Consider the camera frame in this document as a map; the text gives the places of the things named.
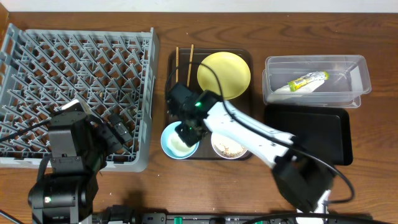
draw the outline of white wall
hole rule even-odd
[[[398,0],[0,0],[10,12],[398,12]]]

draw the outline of yellow bowl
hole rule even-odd
[[[249,87],[251,79],[249,66],[238,55],[218,52],[207,56],[202,63],[216,73],[226,100],[240,96]],[[209,69],[201,65],[198,68],[198,83],[202,90],[220,94],[216,78]]]

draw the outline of clear plastic container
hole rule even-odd
[[[311,93],[275,91],[310,72],[326,71],[329,79]],[[371,91],[365,58],[360,55],[268,57],[263,72],[265,103],[357,108]]]

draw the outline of wooden chopstick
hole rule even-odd
[[[178,47],[175,49],[175,67],[178,67]],[[178,69],[175,71],[175,82],[178,83]]]
[[[189,62],[192,62],[192,57],[193,57],[193,44],[191,45],[191,56],[189,58]],[[189,69],[188,69],[188,80],[187,80],[187,87],[189,87],[189,81],[191,79],[191,68],[192,64],[189,64]]]

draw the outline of gray dish rack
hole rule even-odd
[[[133,140],[104,170],[140,172],[149,160],[159,40],[150,32],[7,28],[0,51],[0,137],[50,119],[71,100],[104,119],[119,113]],[[0,167],[38,168],[50,154],[41,126],[0,143]]]

